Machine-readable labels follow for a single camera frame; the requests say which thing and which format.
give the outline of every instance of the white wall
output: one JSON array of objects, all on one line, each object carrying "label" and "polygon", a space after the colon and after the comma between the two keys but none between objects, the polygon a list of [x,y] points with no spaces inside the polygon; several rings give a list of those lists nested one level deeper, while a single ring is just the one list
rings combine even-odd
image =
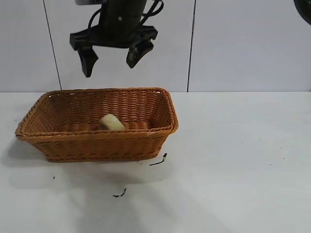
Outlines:
[{"label": "white wall", "polygon": [[59,89],[42,0],[0,1],[0,91]]},{"label": "white wall", "polygon": [[[95,47],[87,79],[69,34],[100,6],[45,0],[63,89],[160,86],[186,91],[194,0],[166,0],[151,18],[155,48],[134,69],[127,50]],[[0,91],[59,89],[43,0],[0,2]],[[197,0],[190,91],[310,91],[311,26],[293,0]]]},{"label": "white wall", "polygon": [[190,91],[310,91],[311,26],[293,0],[197,0]]},{"label": "white wall", "polygon": [[194,0],[166,0],[164,10],[147,21],[159,34],[154,50],[134,69],[125,62],[128,50],[94,47],[99,60],[88,79],[81,71],[78,53],[69,44],[69,33],[86,29],[100,6],[78,6],[74,0],[45,2],[63,89],[160,86],[187,90]]}]

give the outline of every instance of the black debris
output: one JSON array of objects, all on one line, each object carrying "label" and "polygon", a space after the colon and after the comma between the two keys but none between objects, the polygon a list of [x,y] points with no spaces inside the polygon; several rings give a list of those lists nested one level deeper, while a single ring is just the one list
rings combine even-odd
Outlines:
[{"label": "black debris", "polygon": [[115,198],[123,197],[126,192],[126,188],[124,189],[123,193],[121,195],[113,195]]},{"label": "black debris", "polygon": [[166,156],[167,156],[167,153],[165,153],[165,154],[163,155],[163,160],[162,160],[161,162],[158,162],[158,163],[155,163],[155,164],[149,164],[149,166],[158,165],[158,164],[163,163],[163,162],[165,161],[165,159],[166,159]]}]

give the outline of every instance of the black wire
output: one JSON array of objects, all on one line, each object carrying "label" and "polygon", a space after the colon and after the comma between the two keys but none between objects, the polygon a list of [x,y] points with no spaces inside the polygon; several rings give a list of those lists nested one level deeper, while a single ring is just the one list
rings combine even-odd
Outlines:
[{"label": "black wire", "polygon": [[163,8],[164,8],[164,2],[162,1],[162,0],[160,0],[160,2],[161,2],[161,5],[160,5],[160,7],[159,7],[159,9],[157,9],[156,11],[154,11],[154,12],[152,12],[152,14],[150,15],[150,17],[152,17],[152,16],[156,16],[157,14],[159,14],[162,10],[163,10]]},{"label": "black wire", "polygon": [[[156,11],[155,8],[156,6],[159,4],[159,2],[161,3],[159,9],[157,9]],[[159,14],[164,8],[164,2],[162,0],[155,0],[154,3],[152,4],[152,6],[150,7],[149,11],[145,14],[143,14],[144,18],[139,22],[139,24],[128,34],[128,35],[131,35],[133,34],[134,32],[136,32],[146,21],[149,17],[152,17],[152,16],[155,16],[157,14]],[[98,15],[98,13],[101,11],[101,8],[98,9],[91,17],[91,19],[89,20],[88,22],[88,26],[87,26],[87,40],[89,40],[90,38],[90,35],[91,35],[91,27],[92,27],[92,22],[95,18],[96,15]]]},{"label": "black wire", "polygon": [[101,11],[101,8],[98,9],[90,18],[89,22],[88,22],[88,26],[87,26],[87,40],[89,40],[89,37],[91,35],[91,27],[92,27],[92,22],[95,18],[96,15],[98,15],[98,13]]}]

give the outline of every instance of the white tabletop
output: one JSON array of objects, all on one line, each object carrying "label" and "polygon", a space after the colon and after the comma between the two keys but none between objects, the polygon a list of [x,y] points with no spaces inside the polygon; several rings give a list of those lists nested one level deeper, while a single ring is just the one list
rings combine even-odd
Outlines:
[{"label": "white tabletop", "polygon": [[311,232],[311,93],[173,93],[157,158],[69,164],[14,137],[40,95],[0,93],[1,233]]}]

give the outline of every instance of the brown woven basket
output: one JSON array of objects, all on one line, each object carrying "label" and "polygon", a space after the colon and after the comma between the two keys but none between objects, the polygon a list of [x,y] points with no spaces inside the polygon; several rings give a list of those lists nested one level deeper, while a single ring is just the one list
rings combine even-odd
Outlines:
[{"label": "brown woven basket", "polygon": [[[126,131],[99,130],[106,114]],[[88,89],[44,94],[16,129],[51,162],[143,160],[157,156],[178,128],[170,94],[161,88]]]}]

